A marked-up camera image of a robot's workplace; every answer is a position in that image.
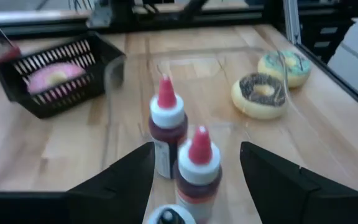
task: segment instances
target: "chocolate frosted donut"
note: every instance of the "chocolate frosted donut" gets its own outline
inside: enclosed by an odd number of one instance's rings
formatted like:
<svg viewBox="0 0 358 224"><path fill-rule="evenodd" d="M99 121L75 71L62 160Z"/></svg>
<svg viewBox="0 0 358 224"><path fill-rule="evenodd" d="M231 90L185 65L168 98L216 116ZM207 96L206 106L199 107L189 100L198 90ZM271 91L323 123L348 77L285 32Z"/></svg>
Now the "chocolate frosted donut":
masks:
<svg viewBox="0 0 358 224"><path fill-rule="evenodd" d="M269 75L253 73L243 77L240 80L239 85L242 96L254 103L274 107L282 106L285 103L285 93L281 81ZM273 88L274 93L272 95L265 95L255 91L254 87L256 85L270 86Z"/></svg>
<svg viewBox="0 0 358 224"><path fill-rule="evenodd" d="M287 68L288 86L297 87L304 84L310 76L310 61L298 53L289 50L270 52L264 55L258 63L258 72L266 73L284 81L285 67Z"/></svg>
<svg viewBox="0 0 358 224"><path fill-rule="evenodd" d="M283 83L263 73L252 73L236 81L231 97L234 105L252 118L276 118L287 108Z"/></svg>

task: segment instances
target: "wooden surface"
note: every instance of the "wooden surface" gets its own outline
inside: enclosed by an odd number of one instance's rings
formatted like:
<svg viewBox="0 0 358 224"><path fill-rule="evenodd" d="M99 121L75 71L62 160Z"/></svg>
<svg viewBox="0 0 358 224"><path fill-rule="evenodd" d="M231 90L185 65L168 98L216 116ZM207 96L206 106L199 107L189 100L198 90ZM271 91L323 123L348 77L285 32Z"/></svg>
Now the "wooden surface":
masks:
<svg viewBox="0 0 358 224"><path fill-rule="evenodd" d="M101 170L106 128L110 164L149 139L149 100L161 73L169 74L185 101L190 124L205 124L223 155L223 182L211 223L260 223L239 163L241 141L252 141L325 177L358 190L358 103L316 66L306 84L291 91L293 104L280 119L257 121L240 114L231 85L256 71L262 52L152 54L175 50L262 47L292 49L270 26L240 26L107 35L129 55L125 82L106 98L84 103L45 121L7 101L0 86L0 190L66 190ZM24 52L63 41L20 41ZM145 53L137 59L135 55ZM174 203L173 182L156 176L147 213Z"/></svg>

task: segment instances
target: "toy donut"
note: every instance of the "toy donut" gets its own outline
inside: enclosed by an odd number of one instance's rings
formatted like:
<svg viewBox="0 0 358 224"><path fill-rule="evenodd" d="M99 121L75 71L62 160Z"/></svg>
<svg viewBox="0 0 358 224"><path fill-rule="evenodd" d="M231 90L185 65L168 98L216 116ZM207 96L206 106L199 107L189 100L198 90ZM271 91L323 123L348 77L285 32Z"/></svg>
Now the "toy donut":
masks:
<svg viewBox="0 0 358 224"><path fill-rule="evenodd" d="M264 55L258 63L258 72L266 73L284 81L284 67L281 64L280 54L285 58L287 67L288 87L301 86L310 76L310 61L301 55L289 50L270 52Z"/></svg>
<svg viewBox="0 0 358 224"><path fill-rule="evenodd" d="M251 118L276 118L287 108L283 83L263 73L252 73L236 81L231 98L236 108Z"/></svg>
<svg viewBox="0 0 358 224"><path fill-rule="evenodd" d="M40 93L84 73L83 68L71 63L51 64L31 75L27 89L30 94Z"/></svg>

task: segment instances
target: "bottle label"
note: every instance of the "bottle label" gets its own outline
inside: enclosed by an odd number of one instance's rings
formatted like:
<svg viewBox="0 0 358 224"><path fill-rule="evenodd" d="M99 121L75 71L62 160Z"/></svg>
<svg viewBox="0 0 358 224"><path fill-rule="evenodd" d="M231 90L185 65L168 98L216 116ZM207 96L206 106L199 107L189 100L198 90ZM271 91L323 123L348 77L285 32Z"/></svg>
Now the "bottle label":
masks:
<svg viewBox="0 0 358 224"><path fill-rule="evenodd" d="M155 168L157 172L166 178L171 178L170 149L166 142L154 139Z"/></svg>
<svg viewBox="0 0 358 224"><path fill-rule="evenodd" d="M212 216L215 197L210 197L202 203L191 203L183 199L176 191L177 204L187 209L198 222L208 220Z"/></svg>

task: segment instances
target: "red liquid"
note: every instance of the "red liquid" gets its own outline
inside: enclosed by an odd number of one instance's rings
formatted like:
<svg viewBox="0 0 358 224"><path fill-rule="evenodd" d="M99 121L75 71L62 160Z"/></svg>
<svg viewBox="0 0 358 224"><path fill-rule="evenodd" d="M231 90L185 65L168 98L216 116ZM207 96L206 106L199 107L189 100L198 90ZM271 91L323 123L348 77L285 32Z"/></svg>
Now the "red liquid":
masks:
<svg viewBox="0 0 358 224"><path fill-rule="evenodd" d="M187 182L180 174L177 162L173 165L173 175L177 185L177 204L186 208L197 224L207 223L211 218L214 199L222 181L222 167L219 168L218 176L206 185L193 185Z"/></svg>
<svg viewBox="0 0 358 224"><path fill-rule="evenodd" d="M162 129L153 122L151 117L149 118L149 129L152 137L157 141L163 142L160 145L163 148L167 148L166 152L160 152L163 149L160 146L160 149L157 150L158 143L156 143L155 165L156 167L163 167L166 172L166 175L163 176L166 178L173 179L173 164L177 160L180 144L186 140L187 128L188 118L186 114L183 122L172 129ZM164 155L158 156L157 153L164 153Z"/></svg>

